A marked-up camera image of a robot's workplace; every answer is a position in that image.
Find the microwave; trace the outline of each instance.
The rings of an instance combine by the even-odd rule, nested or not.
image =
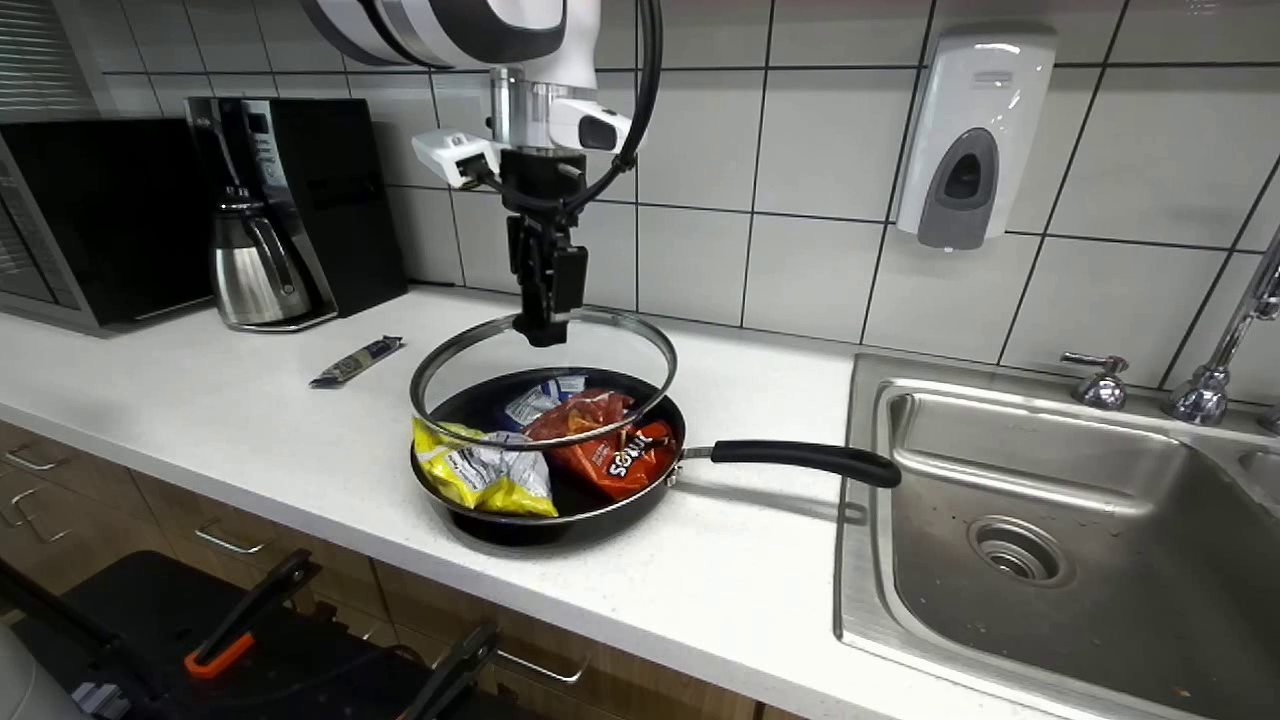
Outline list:
[[[0,307],[113,334],[213,300],[185,122],[0,123]]]

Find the black frying pan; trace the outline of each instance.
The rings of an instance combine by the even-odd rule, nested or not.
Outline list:
[[[551,380],[551,378],[565,378],[565,368],[486,380],[486,383],[445,402],[438,408],[438,416],[470,424],[470,428],[499,428],[497,414],[509,408],[509,402],[523,396],[531,383]],[[645,383],[636,378],[620,378],[620,372],[572,368],[572,378],[588,378],[588,388],[655,396],[652,383]],[[877,454],[859,454],[859,448],[840,448],[840,445],[721,440],[711,448],[686,448],[686,414],[671,404],[671,396],[663,396],[645,421],[663,421],[671,428],[682,462],[791,465],[791,469],[836,473],[836,475],[864,482],[877,488],[902,484],[902,469],[892,462],[883,462]],[[490,545],[509,545],[509,550],[559,545],[568,537],[605,537],[605,532],[617,532],[617,528],[639,522],[645,511],[652,511],[667,495],[667,488],[675,484],[682,462],[662,482],[652,482],[645,494],[626,495],[626,500],[610,500],[588,482],[559,473],[551,465],[551,500],[555,500],[559,518],[541,522],[541,518],[499,518],[499,511],[478,511],[478,510],[452,504],[410,454],[416,482],[433,494],[433,500],[452,518],[452,525],[461,532],[490,541]]]

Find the white countertop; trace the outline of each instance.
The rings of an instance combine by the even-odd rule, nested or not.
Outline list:
[[[675,494],[605,545],[461,541],[410,473],[410,378],[452,334],[509,311],[421,289],[304,337],[240,337],[191,311],[113,342],[0,317],[0,421],[802,718],[1029,718],[832,638],[836,475],[686,465]],[[847,351],[663,329],[690,445],[845,440]],[[339,391],[310,388],[378,337],[410,349]]]

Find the black handle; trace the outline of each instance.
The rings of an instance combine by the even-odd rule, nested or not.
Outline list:
[[[711,445],[711,465],[802,465],[877,488],[898,488],[906,482],[892,462],[840,445],[721,440]]]

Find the sink basin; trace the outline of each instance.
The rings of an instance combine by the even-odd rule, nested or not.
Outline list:
[[[1264,435],[1092,414],[1046,380],[868,366],[840,638],[1048,711],[1280,718],[1280,518]]]

